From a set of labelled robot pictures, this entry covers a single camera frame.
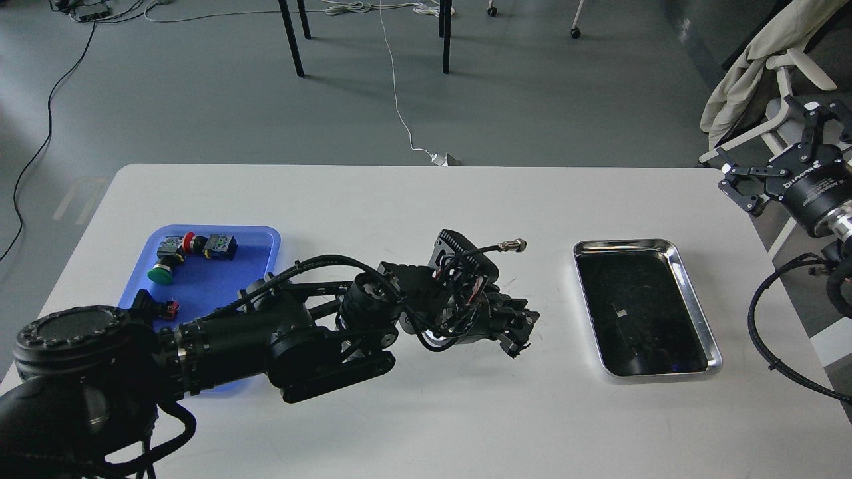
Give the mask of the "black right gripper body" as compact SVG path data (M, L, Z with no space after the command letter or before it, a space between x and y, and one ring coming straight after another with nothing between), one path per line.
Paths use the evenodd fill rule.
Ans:
M837 233L835 224L850 216L850 165L835 145L817 145L805 162L804 155L791 146L774 158L773 169L786 174L765 180L765 194L782 204L810 237L848 238L848 232Z

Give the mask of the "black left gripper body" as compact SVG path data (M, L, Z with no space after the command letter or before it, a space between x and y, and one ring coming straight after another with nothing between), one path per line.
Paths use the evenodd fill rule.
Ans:
M478 340L499 341L508 348L511 337L507 334L513 321L513 298L499 291L497 286L488 286L471 306L457 307L451 298L439 316L448 333L466 332L457 343L472 343Z

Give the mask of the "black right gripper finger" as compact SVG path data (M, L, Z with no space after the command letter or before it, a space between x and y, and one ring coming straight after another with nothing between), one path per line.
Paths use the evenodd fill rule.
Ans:
M842 125L843 128L839 134L839 140L844 144L850 145L851 112L849 107L842 103L842 101L833 100L828 106L816 103L816 107L808 109L793 95L785 95L784 103L786 106L794 109L805 120L801 140L795 144L796 149L801 150L800 163L814 161L819 146L826 146L825 143L822 143L823 127L829 120L837 121Z
M716 154L724 161L724 176L717 185L719 190L744 212L761 216L767 203L765 182L769 177L776 177L776 167L738 166L723 148L716 148Z

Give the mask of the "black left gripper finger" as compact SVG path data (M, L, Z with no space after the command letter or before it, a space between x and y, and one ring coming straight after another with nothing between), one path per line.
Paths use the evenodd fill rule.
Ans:
M529 337L536 325L536 319L515 319L509 321L497 336L500 349L508 357L517 358L529 347Z
M530 310L529 301L509 296L493 297L493 324L500 327L534 327L540 313Z

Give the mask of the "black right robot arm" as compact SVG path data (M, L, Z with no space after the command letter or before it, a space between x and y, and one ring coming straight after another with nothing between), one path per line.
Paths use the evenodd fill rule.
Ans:
M802 121L794 143L764 166L738 166L728 150L718 186L753 220L769 210L777 220L786 212L794 222L765 241L775 270L758 285L749 301L749 339L770 370L796 384L850 407L850 380L812 380L785 363L761 336L757 308L773 285L791 295L792 306L809 339L850 316L850 109L840 100L800 101L785 95L790 121Z

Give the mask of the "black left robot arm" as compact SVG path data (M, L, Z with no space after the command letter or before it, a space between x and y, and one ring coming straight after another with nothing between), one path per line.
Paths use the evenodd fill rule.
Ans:
M2 477L152 478L195 434L186 395L264 374L286 403L318 397L392 370L401 331L429 351L488 340L517 357L539 314L499 290L488 254L526 247L441 230L427 265L319 255L172 327L154 322L176 306L145 290L127 309L35 319L13 349L21 384L2 396Z

